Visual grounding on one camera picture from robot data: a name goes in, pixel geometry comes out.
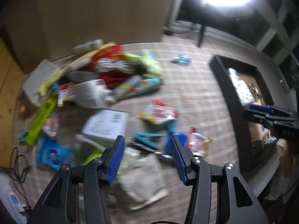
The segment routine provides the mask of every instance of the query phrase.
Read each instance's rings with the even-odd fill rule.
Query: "storage box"
[[[128,118],[129,114],[126,112],[101,110],[87,120],[82,134],[109,148],[118,135],[126,135]]]
[[[255,169],[264,159],[269,159],[276,151],[275,145],[263,148],[260,141],[252,142],[249,132],[249,122],[243,119],[244,108],[228,75],[228,68],[235,69],[239,78],[246,84],[253,84],[259,91],[262,105],[274,105],[270,91],[258,68],[253,65],[220,55],[214,55],[210,67],[218,81],[225,99],[231,122],[234,127],[238,145],[239,165],[241,173]]]

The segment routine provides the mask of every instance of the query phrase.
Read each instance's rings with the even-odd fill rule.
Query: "black table leg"
[[[200,48],[200,44],[202,42],[202,38],[204,36],[204,30],[205,30],[205,25],[202,25],[200,28],[200,32],[199,32],[199,37],[198,37],[198,48]]]

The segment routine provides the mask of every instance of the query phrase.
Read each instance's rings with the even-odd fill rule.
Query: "blue plastic object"
[[[173,119],[170,122],[168,122],[167,128],[168,128],[168,132],[170,134],[175,133],[176,132],[176,119]]]
[[[117,172],[119,170],[119,166],[121,164],[121,160],[125,152],[125,146],[126,146],[125,138],[122,136],[121,139],[119,140],[119,144],[114,152],[114,155],[109,165],[109,173],[107,177],[107,183],[109,185],[111,185],[116,180]]]
[[[251,104],[249,105],[249,109],[250,110],[256,110],[256,111],[260,111],[260,112],[264,112],[264,113],[268,113],[270,115],[274,114],[274,110],[271,109],[268,106],[262,106],[262,105],[255,105],[255,104]]]
[[[189,65],[191,58],[187,55],[179,55],[178,57],[174,57],[173,61],[177,64]]]
[[[185,146],[185,144],[187,142],[187,138],[188,138],[188,136],[184,133],[173,133],[173,134],[171,134],[168,137],[168,140],[167,140],[167,143],[166,143],[166,153],[170,156],[172,156],[171,148],[170,148],[170,141],[171,141],[172,136],[177,136],[178,139],[180,140],[182,146]]]
[[[143,145],[152,148],[154,150],[158,150],[158,146],[153,143],[150,139],[154,137],[161,137],[164,135],[161,134],[149,134],[149,133],[140,133],[140,132],[135,132],[133,133],[133,139],[137,142],[141,142]]]
[[[58,82],[54,82],[54,83],[52,84],[52,89],[54,90],[55,93],[58,94],[59,89],[60,89],[60,85],[59,85],[59,83],[58,83]]]
[[[39,157],[37,162],[46,164],[56,170],[64,164],[69,164],[72,167],[76,167],[77,164],[74,163],[73,159],[75,154],[59,145],[57,142],[45,137],[42,146],[39,150]]]
[[[26,142],[26,137],[28,135],[29,131],[25,131],[19,138],[20,142]]]
[[[186,185],[186,183],[187,183],[186,165],[183,161],[180,151],[178,150],[178,147],[174,143],[173,137],[170,138],[170,148],[171,148],[172,157],[173,157],[173,160],[175,163],[175,167],[178,172],[178,177],[183,182],[183,184]]]

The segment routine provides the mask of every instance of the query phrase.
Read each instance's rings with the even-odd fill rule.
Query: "blue gripper pad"
[[[264,112],[264,113],[268,113],[270,115],[274,114],[273,109],[271,109],[270,107],[267,107],[267,106],[251,104],[251,105],[249,105],[249,109]]]
[[[173,136],[173,137],[170,138],[171,154],[172,154],[172,157],[173,157],[173,160],[174,160],[176,170],[178,172],[178,177],[183,182],[183,184],[186,185],[186,183],[187,183],[187,177],[186,177],[187,176],[187,169],[186,169],[186,165],[183,161],[183,158],[181,156],[181,152],[178,149],[178,145],[175,142],[176,140],[174,139],[174,137],[177,138],[177,136]]]
[[[104,169],[99,174],[99,178],[102,180],[103,185],[110,186],[117,176],[119,166],[125,151],[125,138],[118,136],[111,148],[106,149],[102,154],[104,162]]]

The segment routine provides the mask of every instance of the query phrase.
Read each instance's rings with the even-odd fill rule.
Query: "wooden surface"
[[[94,39],[104,43],[161,40],[166,0],[12,0],[2,28],[26,73],[43,60],[73,54]]]
[[[0,166],[8,167],[13,149],[13,114],[24,73],[0,38]]]

